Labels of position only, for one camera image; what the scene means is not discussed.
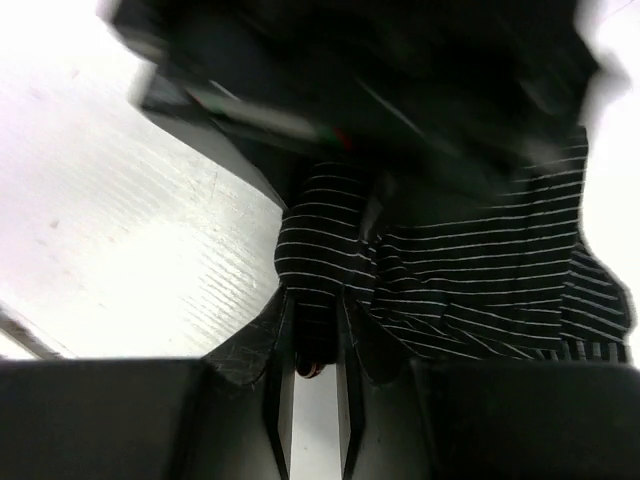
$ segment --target black object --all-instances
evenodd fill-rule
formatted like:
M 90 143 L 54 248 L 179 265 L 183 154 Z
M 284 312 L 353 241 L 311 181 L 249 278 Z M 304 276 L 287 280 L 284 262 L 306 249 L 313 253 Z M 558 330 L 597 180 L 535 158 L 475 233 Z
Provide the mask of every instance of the black object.
M 292 308 L 201 360 L 0 363 L 0 478 L 287 478 Z
M 391 173 L 398 192 L 437 186 L 486 205 L 517 167 L 560 158 L 575 127 L 599 70 L 575 31 L 576 6 L 123 0 L 108 21 L 157 65 L 142 111 L 282 206 L 305 158 Z M 307 119 L 340 132 L 345 148 L 239 125 L 192 89 Z M 216 130 L 245 159 L 221 155 Z
M 201 360 L 0 363 L 0 478 L 287 479 L 294 315 L 279 291 Z M 427 365 L 338 318 L 344 479 L 639 478 L 636 370 Z

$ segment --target black and white striped fabric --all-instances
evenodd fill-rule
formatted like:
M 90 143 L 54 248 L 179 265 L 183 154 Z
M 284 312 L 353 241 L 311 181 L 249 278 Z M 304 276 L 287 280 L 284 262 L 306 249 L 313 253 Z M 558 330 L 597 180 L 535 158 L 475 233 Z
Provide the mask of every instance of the black and white striped fabric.
M 501 206 L 468 221 L 391 226 L 371 244 L 359 239 L 371 176 L 315 165 L 283 216 L 275 255 L 298 299 L 298 348 L 335 361 L 334 301 L 346 287 L 427 359 L 626 362 L 624 289 L 579 229 L 587 153 L 578 135 L 563 169 L 526 172 Z

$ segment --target white surface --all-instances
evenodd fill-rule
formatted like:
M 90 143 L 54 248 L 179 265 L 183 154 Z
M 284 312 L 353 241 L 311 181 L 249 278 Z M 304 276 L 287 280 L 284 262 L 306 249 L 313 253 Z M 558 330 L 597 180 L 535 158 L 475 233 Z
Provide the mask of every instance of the white surface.
M 27 352 L 11 338 L 0 332 L 0 361 L 2 360 L 35 360 L 35 357 Z
M 640 2 L 610 16 L 625 4 L 585 31 L 634 86 Z M 274 290 L 280 212 L 128 104 L 142 62 L 95 10 L 0 2 L 0 299 L 70 356 L 200 355 Z M 636 293 L 639 113 L 633 89 L 595 110 L 584 199 L 591 247 Z M 334 375 L 297 382 L 294 480 L 339 478 Z

